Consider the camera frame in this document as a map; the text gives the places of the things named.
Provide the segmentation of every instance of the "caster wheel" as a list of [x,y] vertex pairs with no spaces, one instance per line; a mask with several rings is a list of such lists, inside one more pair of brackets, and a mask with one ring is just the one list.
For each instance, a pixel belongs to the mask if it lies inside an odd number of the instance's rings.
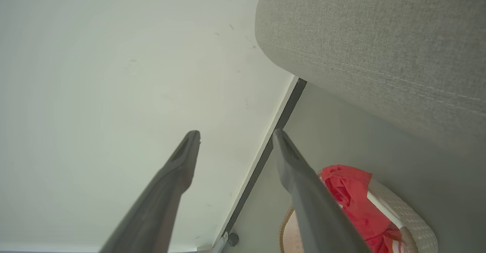
[[236,234],[234,232],[229,234],[229,236],[228,236],[229,246],[235,247],[238,244],[239,241],[240,241],[240,237],[238,237],[238,234]]

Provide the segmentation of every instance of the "red cloth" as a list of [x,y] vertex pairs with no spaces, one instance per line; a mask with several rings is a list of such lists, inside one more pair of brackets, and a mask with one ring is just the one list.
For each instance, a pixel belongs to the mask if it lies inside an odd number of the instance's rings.
[[392,240],[401,241],[401,233],[366,197],[371,173],[333,165],[322,170],[322,180],[371,250],[392,253]]

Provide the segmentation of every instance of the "white wall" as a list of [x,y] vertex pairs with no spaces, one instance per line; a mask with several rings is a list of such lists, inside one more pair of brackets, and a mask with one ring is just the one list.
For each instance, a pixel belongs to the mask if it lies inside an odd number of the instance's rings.
[[184,134],[171,250],[220,231],[292,75],[257,0],[0,0],[0,250],[96,251]]

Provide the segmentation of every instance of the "gray floor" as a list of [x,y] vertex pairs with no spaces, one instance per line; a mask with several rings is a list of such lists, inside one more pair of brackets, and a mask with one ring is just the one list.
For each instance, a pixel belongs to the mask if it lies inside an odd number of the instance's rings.
[[[285,130],[316,171],[339,163],[373,173],[432,227],[441,253],[484,251],[485,162],[448,155],[311,84]],[[234,226],[240,242],[226,253],[279,253],[290,203],[272,154]]]

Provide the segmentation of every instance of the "dark gray baseboard strip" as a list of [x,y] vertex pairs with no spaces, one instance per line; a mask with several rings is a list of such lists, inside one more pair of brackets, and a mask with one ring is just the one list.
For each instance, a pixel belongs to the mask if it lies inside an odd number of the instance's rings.
[[[302,91],[304,90],[306,84],[307,81],[299,78],[299,80],[295,84],[292,93],[290,94],[287,104],[285,104],[285,107],[282,111],[280,118],[276,123],[275,129],[282,129],[283,127],[285,127],[285,124],[289,120],[290,115],[292,114],[292,111],[295,108],[295,104],[297,104],[297,101],[299,100],[300,95],[302,94]],[[233,211],[233,214],[231,215],[231,218],[229,219],[229,222],[224,229],[224,232],[230,233],[231,229],[233,229],[233,225],[235,224],[238,215],[240,215],[240,212],[243,209],[243,206],[245,205],[248,196],[250,196],[251,190],[253,189],[253,186],[255,186],[255,183],[257,182],[260,173],[262,173],[262,169],[264,168],[264,165],[267,163],[267,160],[272,150],[273,150],[272,137],[270,137],[269,141],[265,146],[264,151],[262,152],[262,156],[260,156],[260,159],[258,160],[257,165],[255,166],[255,170],[251,174],[250,180],[248,181],[248,184],[246,185],[245,190],[243,191],[243,194],[241,195],[241,198],[238,201],[238,204],[236,205],[235,211]]]

